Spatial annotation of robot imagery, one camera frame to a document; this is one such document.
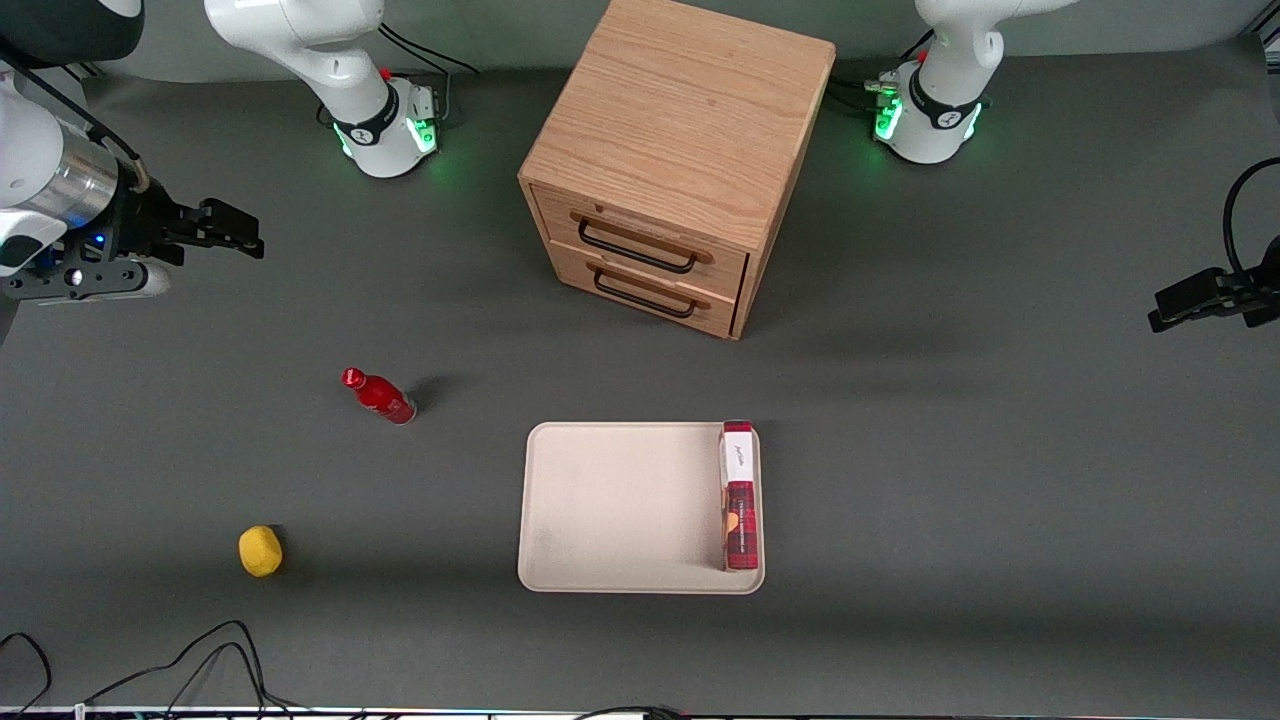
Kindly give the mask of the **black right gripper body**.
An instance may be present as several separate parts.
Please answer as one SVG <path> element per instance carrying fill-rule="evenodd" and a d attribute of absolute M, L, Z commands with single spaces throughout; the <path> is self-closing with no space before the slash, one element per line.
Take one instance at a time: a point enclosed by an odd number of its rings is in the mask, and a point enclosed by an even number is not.
<path fill-rule="evenodd" d="M 138 256 L 183 265 L 183 246 L 193 238 L 193 209 L 174 201 L 156 181 L 143 192 L 134 190 L 134 182 L 133 176 L 122 176 L 95 219 L 95 252 L 108 260 Z"/>

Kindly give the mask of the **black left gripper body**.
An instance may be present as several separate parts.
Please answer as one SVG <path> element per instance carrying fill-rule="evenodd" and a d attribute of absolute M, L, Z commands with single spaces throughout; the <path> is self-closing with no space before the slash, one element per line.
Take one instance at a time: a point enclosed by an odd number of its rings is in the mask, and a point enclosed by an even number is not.
<path fill-rule="evenodd" d="M 1265 325 L 1279 319 L 1279 245 L 1275 236 L 1268 243 L 1260 265 L 1249 270 L 1256 286 L 1258 306 L 1244 313 L 1248 328 Z"/>

